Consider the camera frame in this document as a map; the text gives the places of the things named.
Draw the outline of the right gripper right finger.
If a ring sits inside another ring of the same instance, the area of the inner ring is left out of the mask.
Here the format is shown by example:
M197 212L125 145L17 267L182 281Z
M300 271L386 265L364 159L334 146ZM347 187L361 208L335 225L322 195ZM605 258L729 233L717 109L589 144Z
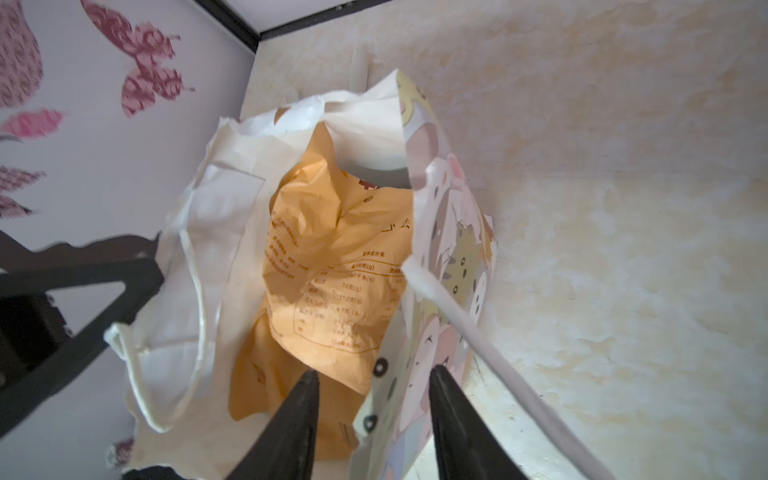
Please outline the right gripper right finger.
M442 365L430 372L429 399L440 479L527 479Z

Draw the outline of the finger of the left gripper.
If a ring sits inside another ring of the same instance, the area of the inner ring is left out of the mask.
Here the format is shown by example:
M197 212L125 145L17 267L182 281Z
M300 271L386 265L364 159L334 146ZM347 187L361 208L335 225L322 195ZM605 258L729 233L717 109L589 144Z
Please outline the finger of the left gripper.
M96 360L106 348L103 335L107 328L113 324L130 325L139 310L158 293L164 277L151 258L61 266L1 276L3 299L113 282L124 285L121 296L39 367L1 392L2 435L10 433Z

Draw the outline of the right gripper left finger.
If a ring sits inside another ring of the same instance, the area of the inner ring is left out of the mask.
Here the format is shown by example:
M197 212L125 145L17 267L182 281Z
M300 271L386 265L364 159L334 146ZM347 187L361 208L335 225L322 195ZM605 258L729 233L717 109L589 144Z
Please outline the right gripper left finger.
M319 378L309 369L227 479L310 479L318 415Z

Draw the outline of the white patterned paper bag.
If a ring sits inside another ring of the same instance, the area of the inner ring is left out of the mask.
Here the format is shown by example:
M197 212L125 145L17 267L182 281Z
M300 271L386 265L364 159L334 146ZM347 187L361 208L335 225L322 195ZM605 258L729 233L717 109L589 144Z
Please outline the white patterned paper bag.
M230 383L265 295L271 199L319 125L329 131L343 171L412 192L413 236L400 267L405 289L353 421L357 447L346 459L320 460L315 445L314 477L404 478L433 437L431 370L442 365L463 383L478 357L584 477L608 478L609 470L480 332L497 252L493 222L431 105L398 70L364 93L330 92L220 122L160 233L162 287L133 324L112 325L104 336L126 367L136 421L125 471L223 479L277 412L233 419Z

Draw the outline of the orange snack packet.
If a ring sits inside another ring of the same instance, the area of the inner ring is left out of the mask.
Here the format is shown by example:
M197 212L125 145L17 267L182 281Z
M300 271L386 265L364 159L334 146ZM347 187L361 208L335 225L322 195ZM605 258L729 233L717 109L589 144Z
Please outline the orange snack packet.
M336 163L324 125L270 202L265 295L235 360L229 412L274 414L308 369L319 376L316 456L356 449L355 416L400 303L413 194L376 187Z

